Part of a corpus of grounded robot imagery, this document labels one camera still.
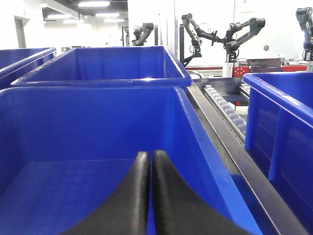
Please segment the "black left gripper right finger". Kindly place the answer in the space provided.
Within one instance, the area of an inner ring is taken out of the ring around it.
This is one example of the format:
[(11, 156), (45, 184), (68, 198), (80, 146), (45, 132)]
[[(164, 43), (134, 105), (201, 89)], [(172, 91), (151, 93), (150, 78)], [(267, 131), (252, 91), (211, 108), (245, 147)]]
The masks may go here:
[(206, 203), (164, 150), (153, 155), (153, 210), (158, 235), (249, 234)]

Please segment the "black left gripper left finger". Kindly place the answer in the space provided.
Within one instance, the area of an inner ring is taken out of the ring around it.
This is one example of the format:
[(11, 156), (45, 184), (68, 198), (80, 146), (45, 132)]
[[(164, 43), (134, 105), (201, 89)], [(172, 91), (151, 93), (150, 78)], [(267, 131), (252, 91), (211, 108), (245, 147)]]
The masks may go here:
[(64, 235), (145, 235), (150, 200), (150, 156), (138, 152), (116, 190)]

